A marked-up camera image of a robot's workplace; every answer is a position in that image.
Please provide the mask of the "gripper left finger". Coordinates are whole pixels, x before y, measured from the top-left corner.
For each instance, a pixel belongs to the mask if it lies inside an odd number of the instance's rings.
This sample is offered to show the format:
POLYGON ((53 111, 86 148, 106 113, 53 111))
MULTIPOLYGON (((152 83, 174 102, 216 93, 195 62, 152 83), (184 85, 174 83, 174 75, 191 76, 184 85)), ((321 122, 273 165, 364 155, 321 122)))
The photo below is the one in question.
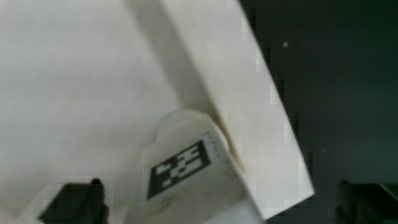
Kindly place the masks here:
POLYGON ((46 186, 22 209, 15 224, 108 224, 101 180, 94 178, 85 183, 46 186))

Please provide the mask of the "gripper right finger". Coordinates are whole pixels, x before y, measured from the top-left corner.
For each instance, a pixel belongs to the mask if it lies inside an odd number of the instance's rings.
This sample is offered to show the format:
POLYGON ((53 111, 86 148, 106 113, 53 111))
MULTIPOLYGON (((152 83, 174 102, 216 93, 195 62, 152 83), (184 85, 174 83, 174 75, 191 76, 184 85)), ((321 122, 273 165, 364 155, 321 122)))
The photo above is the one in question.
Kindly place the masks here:
POLYGON ((339 182, 335 224, 398 224, 398 183, 339 182))

